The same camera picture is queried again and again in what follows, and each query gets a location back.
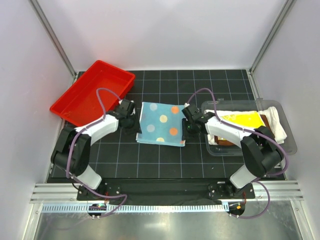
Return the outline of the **blue orange patterned towel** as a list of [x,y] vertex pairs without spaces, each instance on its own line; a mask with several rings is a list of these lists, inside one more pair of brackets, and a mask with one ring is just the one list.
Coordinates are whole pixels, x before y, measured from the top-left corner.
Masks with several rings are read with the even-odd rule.
[[143,102],[139,119],[141,133],[136,135],[136,141],[140,144],[184,147],[183,108],[183,105]]

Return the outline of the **brown towel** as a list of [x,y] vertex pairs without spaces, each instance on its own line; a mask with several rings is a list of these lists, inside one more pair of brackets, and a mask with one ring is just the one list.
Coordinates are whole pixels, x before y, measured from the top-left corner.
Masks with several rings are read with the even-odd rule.
[[[267,124],[267,128],[270,130],[271,128],[267,123],[267,118],[264,115],[262,115],[262,118],[264,122]],[[225,146],[225,147],[234,146],[232,142],[227,141],[226,139],[216,135],[208,136],[208,141],[211,145],[219,145],[219,146]]]

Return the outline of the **yellow patterned towel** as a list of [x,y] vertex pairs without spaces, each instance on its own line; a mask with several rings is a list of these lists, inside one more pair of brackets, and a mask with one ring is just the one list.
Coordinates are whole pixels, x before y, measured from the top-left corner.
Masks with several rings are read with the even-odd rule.
[[226,111],[218,110],[218,117],[229,124],[239,127],[240,132],[246,134],[246,130],[255,130],[259,127],[267,127],[262,116],[257,111]]

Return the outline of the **white terry towel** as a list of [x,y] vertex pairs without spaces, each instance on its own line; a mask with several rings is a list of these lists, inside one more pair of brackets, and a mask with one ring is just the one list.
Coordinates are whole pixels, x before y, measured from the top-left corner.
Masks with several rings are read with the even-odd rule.
[[[230,111],[230,110],[218,110],[217,114],[219,117],[228,115],[239,115],[239,114],[251,114],[251,111]],[[274,106],[269,107],[267,110],[260,110],[258,113],[266,117],[267,123],[274,135],[275,141],[278,144],[283,144],[285,139],[288,137],[283,126],[280,123],[280,118],[277,109]]]

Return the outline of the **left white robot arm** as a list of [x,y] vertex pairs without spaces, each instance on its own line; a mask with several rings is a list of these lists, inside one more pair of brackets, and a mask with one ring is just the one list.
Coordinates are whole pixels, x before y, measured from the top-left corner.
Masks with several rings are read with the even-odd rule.
[[137,107],[134,101],[122,99],[114,110],[84,126],[64,127],[51,154],[51,163],[65,171],[67,178],[88,188],[94,200],[101,200],[106,194],[103,178],[89,165],[91,146],[118,129],[126,134],[141,133]]

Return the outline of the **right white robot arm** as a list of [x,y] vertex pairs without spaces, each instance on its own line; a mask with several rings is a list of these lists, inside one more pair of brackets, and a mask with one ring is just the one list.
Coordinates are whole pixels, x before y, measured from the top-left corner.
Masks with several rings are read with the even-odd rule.
[[234,144],[242,151],[244,165],[225,182],[225,192],[230,198],[237,198],[244,187],[267,175],[277,164],[288,156],[275,141],[266,126],[254,129],[223,120],[218,113],[202,113],[194,105],[186,103],[182,109],[182,139],[198,135],[214,135]]

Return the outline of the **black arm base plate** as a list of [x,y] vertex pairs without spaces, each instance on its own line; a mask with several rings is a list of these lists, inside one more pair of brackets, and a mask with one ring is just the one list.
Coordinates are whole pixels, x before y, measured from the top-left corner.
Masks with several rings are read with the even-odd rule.
[[98,193],[127,195],[127,205],[178,206],[255,199],[251,183],[241,189],[227,178],[104,178]]

